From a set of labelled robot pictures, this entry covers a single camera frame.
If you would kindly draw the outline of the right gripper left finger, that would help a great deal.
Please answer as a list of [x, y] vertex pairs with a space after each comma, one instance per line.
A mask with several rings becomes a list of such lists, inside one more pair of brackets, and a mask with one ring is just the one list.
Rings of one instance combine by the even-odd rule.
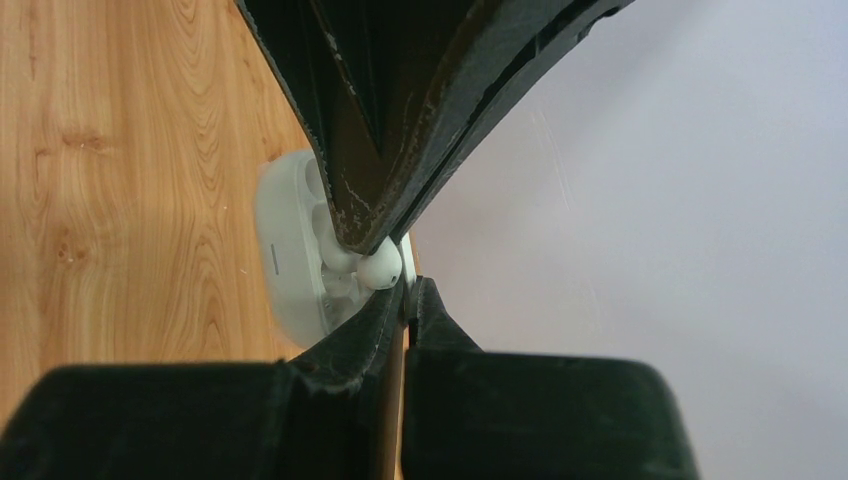
[[1, 436], [5, 479], [390, 479], [403, 286], [292, 360], [71, 365]]

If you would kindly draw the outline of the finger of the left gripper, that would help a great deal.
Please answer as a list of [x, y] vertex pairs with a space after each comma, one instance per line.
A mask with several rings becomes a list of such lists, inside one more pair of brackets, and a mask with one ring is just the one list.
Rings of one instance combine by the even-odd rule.
[[338, 242], [399, 240], [621, 1], [242, 1], [315, 153]]

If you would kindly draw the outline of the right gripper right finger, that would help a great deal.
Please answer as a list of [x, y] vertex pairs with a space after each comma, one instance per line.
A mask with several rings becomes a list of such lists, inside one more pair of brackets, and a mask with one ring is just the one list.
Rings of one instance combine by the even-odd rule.
[[696, 479], [676, 398], [633, 360], [487, 352], [435, 282], [410, 295], [407, 479]]

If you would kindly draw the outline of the white earbud charging case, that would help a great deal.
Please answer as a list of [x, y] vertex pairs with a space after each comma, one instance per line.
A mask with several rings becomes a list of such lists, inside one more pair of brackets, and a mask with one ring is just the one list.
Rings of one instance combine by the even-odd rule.
[[[328, 292], [312, 225], [313, 209], [319, 203], [329, 208], [311, 151], [295, 151], [262, 165], [254, 213], [269, 300], [283, 334], [303, 349], [350, 320], [381, 291], [367, 290], [354, 281], [346, 295]], [[392, 243], [403, 261], [396, 285], [410, 287], [417, 275], [411, 242], [403, 238]]]

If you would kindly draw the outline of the white earbud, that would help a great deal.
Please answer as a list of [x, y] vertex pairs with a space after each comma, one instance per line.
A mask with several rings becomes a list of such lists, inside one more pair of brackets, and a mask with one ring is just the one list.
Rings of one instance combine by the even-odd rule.
[[346, 250], [336, 239], [326, 203], [314, 207], [312, 225], [322, 260], [322, 280], [330, 294], [348, 294], [354, 281], [360, 287], [377, 291], [395, 286], [400, 279], [403, 261], [391, 240], [384, 240], [373, 255]]

